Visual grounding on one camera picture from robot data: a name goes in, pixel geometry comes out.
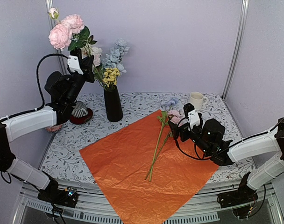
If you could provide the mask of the white artificial flower stem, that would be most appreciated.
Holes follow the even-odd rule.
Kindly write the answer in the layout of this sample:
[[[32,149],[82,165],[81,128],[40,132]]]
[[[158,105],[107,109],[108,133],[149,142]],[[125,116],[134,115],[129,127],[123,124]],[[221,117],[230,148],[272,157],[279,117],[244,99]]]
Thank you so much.
[[[102,49],[98,47],[89,47],[88,55],[94,57],[101,57]]]

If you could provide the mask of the blue artificial flower stem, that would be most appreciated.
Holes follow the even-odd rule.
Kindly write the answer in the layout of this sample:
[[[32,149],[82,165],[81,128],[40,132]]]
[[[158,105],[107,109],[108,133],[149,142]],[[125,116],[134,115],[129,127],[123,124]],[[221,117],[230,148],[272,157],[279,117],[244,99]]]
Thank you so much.
[[[102,59],[103,68],[117,68],[121,73],[126,73],[127,71],[121,62],[130,49],[128,42],[119,38],[114,44],[115,46],[111,47],[109,53]]]

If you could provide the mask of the yellow artificial flower sprig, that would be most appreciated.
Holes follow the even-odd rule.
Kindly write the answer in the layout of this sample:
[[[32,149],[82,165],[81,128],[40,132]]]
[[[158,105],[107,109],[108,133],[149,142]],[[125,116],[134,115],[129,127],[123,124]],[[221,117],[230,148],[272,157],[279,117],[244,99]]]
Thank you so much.
[[[117,78],[121,75],[118,68],[107,68],[103,73],[102,82],[106,91],[112,91],[117,85]]]

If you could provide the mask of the pale blue poppy stem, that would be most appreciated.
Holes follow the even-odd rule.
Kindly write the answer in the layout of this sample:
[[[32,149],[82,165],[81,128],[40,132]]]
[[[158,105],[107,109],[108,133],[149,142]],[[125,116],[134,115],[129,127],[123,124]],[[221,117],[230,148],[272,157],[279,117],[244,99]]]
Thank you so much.
[[[148,171],[148,173],[147,173],[147,175],[145,177],[145,179],[148,179],[149,182],[152,181],[152,174],[153,174],[153,168],[154,168],[155,162],[156,162],[156,160],[157,160],[157,158],[158,158],[158,156],[159,156],[163,146],[165,145],[166,141],[172,135],[171,132],[168,132],[168,134],[167,134],[165,140],[163,141],[163,144],[160,147],[159,152],[158,152],[159,143],[160,143],[161,136],[162,136],[164,128],[168,125],[168,121],[171,121],[174,124],[178,124],[178,122],[181,119],[180,111],[177,111],[177,110],[173,109],[173,107],[178,102],[179,102],[178,98],[176,98],[176,97],[171,98],[166,104],[164,104],[164,106],[163,106],[164,110],[161,111],[161,115],[157,116],[157,119],[161,123],[161,128],[160,128],[159,135],[158,135],[158,138],[157,138],[157,142],[156,142],[156,147],[155,147],[152,163],[151,163],[149,171]]]

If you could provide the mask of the large pink rose stem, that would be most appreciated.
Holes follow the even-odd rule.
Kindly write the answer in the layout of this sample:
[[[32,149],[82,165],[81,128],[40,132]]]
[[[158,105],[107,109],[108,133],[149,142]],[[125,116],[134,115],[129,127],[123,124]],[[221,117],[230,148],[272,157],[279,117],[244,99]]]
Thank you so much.
[[[97,43],[94,40],[94,36],[90,34],[90,30],[79,14],[72,14],[66,16],[64,19],[61,20],[62,23],[68,24],[71,27],[71,43],[68,46],[68,51],[72,51],[75,48],[80,48],[82,52],[82,59],[84,59],[88,55],[89,47],[95,47],[94,44]],[[101,70],[100,66],[93,69],[95,79],[98,81],[101,87],[104,85],[102,84],[101,78]]]

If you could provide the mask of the orange yellow wrapping paper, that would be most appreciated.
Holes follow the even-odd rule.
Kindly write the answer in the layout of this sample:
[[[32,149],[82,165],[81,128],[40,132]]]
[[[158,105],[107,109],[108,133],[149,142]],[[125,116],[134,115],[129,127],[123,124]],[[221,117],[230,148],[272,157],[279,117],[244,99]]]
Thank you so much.
[[[218,166],[197,161],[191,141],[168,139],[151,166],[161,124],[156,111],[80,151],[100,190],[126,224],[161,224],[197,194]]]

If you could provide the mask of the pink artificial flower stem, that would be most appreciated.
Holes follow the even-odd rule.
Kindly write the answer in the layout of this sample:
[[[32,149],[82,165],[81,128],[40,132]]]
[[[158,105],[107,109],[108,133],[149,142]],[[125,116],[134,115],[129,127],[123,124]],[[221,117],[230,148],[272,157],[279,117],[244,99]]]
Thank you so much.
[[[92,63],[92,68],[96,68],[98,66],[101,65],[101,53],[98,53],[98,54],[93,54],[93,63]]]

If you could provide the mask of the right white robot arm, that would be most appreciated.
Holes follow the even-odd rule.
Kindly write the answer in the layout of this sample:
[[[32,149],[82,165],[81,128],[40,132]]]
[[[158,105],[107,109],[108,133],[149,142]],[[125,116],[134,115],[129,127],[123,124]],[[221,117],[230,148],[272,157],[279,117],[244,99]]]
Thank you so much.
[[[229,166],[248,158],[254,159],[256,168],[244,177],[244,186],[235,191],[234,200],[245,203],[252,191],[284,173],[284,117],[266,131],[240,140],[223,139],[225,127],[216,119],[203,121],[200,114],[188,115],[183,123],[169,121],[175,141],[191,139],[202,156],[186,156],[198,161],[212,161],[218,166]]]

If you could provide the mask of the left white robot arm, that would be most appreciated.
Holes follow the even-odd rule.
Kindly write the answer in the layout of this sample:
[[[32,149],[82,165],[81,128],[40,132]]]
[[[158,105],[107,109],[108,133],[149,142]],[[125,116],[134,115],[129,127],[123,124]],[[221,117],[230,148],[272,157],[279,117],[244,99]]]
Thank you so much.
[[[15,176],[21,181],[44,190],[53,203],[62,199],[61,190],[51,185],[52,179],[22,157],[11,147],[27,137],[38,138],[46,127],[66,123],[76,105],[76,100],[86,82],[94,82],[92,71],[94,57],[66,56],[68,75],[52,72],[45,83],[51,102],[42,102],[38,108],[0,118],[0,172]]]

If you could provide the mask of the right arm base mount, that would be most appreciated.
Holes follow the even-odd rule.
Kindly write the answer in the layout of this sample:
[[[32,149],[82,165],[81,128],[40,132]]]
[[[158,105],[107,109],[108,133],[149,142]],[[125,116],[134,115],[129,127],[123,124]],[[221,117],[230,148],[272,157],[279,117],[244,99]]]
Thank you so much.
[[[237,190],[220,193],[217,195],[217,202],[220,204],[221,208],[227,208],[243,203],[249,203],[258,199],[256,190],[253,190],[247,186],[247,179],[249,175],[250,172],[246,173],[243,176]]]

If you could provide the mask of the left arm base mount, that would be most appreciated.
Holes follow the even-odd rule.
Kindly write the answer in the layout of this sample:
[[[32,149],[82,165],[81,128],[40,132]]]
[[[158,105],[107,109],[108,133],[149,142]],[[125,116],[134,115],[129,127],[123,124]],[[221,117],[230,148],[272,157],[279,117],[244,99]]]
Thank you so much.
[[[64,189],[58,188],[58,182],[50,177],[50,182],[45,189],[40,189],[38,199],[49,202],[54,205],[62,205],[65,207],[75,208],[78,201],[77,190],[73,187]]]

